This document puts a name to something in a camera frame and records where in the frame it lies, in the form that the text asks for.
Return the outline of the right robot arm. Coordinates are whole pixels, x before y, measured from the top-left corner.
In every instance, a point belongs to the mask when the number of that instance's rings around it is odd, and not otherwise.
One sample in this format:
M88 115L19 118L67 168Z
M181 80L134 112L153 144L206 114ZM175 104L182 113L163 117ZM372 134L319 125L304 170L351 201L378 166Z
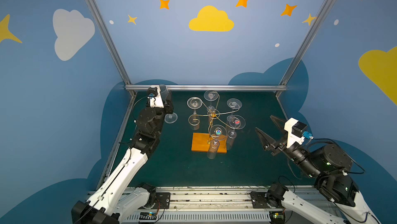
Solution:
M275 140L264 131L255 132L266 151L273 156L284 154L304 175L315 179L314 188L331 202L344 217L338 217L298 197L280 183L273 183L267 192L251 192L254 208L290 210L314 224L378 224L380 221L367 205L359 187L352 179L356 163L331 139L315 139L307 124L290 118L270 117L283 132Z

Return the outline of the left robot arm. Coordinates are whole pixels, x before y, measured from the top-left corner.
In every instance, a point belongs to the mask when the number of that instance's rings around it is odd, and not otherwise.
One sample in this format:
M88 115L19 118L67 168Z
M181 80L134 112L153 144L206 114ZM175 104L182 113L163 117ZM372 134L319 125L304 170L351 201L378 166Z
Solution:
M120 224L141 207L152 207L156 188L145 183L136 186L127 197L126 188L146 164L160 143L167 114L173 113L172 94L150 99L139 113L137 131L126 153L110 177L86 202L78 201L71 210L74 224Z

